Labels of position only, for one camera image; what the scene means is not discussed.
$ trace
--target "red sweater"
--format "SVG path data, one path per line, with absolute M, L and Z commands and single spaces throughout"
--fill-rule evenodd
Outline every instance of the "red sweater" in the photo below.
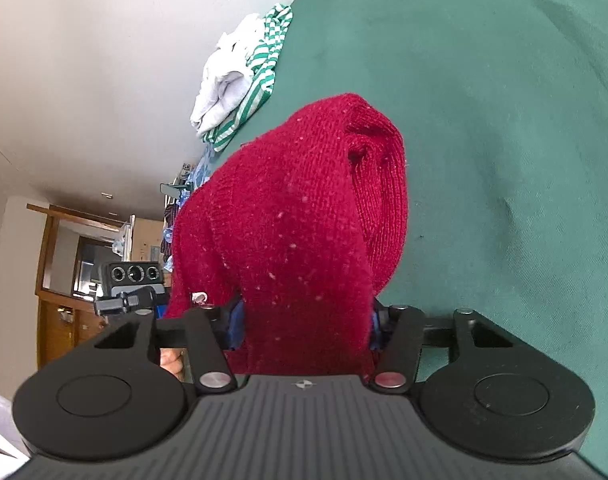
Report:
M 372 371 L 373 298 L 404 247 L 402 136 L 364 99 L 314 102 L 234 153 L 173 228 L 167 317 L 244 299 L 236 373 Z

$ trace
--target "green and white striped cloth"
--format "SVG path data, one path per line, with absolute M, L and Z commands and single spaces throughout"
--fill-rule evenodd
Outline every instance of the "green and white striped cloth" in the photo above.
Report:
M 264 37 L 255 47 L 253 55 L 246 64 L 253 70 L 253 84 L 239 106 L 222 123 L 204 133 L 204 142 L 213 144 L 220 152 L 231 141 L 238 128 L 244 124 L 263 105 L 273 93 L 275 65 L 286 38 L 286 32 L 293 19 L 290 6 L 276 4 L 263 17 Z

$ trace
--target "green surface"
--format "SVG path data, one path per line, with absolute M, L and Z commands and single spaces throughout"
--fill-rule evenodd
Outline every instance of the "green surface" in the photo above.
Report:
M 405 139 L 381 295 L 471 306 L 583 377 L 608 473 L 608 0 L 296 0 L 273 96 L 227 148 L 357 92 Z

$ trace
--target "white towel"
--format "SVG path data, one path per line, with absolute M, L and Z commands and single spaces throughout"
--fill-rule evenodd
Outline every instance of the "white towel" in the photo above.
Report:
M 222 34 L 217 50 L 204 65 L 191 124 L 200 136 L 218 126 L 241 102 L 253 83 L 246 66 L 263 38 L 263 19 L 249 14 L 231 34 Z

